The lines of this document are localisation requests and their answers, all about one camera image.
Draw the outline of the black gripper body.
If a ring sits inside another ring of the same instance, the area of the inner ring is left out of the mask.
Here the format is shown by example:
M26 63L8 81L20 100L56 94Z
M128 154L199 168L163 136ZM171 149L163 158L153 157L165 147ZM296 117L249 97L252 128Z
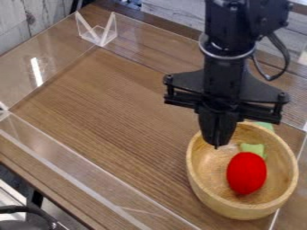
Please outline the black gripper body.
M279 124L289 95L265 84L249 72L248 59L221 60L207 57L204 68L163 77L164 102L213 113L233 112L237 121L253 119Z

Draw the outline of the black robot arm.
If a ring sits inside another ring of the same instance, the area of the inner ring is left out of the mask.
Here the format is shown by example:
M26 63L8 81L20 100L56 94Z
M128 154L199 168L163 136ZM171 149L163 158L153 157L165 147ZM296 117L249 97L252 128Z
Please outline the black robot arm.
M289 0L205 0L205 32L199 38L204 68L168 74L164 102L197 114L203 139L224 146L239 122L252 119L277 124L289 95L268 83L280 75L256 79L256 42L267 38L289 62L289 52L276 35L288 25Z

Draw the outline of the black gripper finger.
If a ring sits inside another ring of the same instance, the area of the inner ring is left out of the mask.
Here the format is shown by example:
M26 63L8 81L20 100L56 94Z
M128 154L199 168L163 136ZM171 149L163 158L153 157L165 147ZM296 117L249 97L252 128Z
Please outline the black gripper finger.
M219 134L217 134L217 116L204 107L199 109L199 126L201 130L203 139L215 148L219 148Z
M239 122L239 114L228 112L219 116L219 145L224 146L229 143L236 125Z

